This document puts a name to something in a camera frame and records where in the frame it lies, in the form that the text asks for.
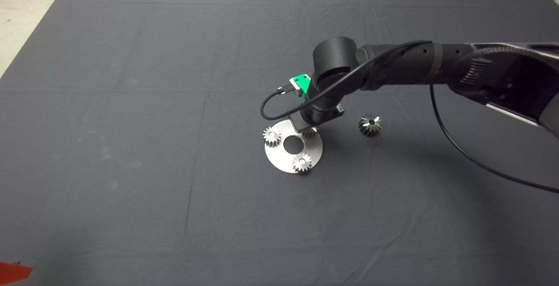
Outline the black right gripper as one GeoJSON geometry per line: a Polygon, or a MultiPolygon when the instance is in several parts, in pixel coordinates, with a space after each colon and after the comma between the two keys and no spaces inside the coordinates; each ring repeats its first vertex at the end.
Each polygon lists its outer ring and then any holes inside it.
{"type": "Polygon", "coordinates": [[[344,114],[344,108],[337,105],[331,109],[317,109],[313,105],[288,115],[295,131],[305,131],[311,127],[318,127],[323,123],[337,119],[344,114]]]}

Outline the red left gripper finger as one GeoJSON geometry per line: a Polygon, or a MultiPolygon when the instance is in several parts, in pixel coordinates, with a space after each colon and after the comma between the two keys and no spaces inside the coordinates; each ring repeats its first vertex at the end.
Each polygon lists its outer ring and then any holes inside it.
{"type": "Polygon", "coordinates": [[[32,272],[32,267],[22,265],[19,262],[0,262],[0,285],[6,286],[26,280],[30,277],[32,272]]]}

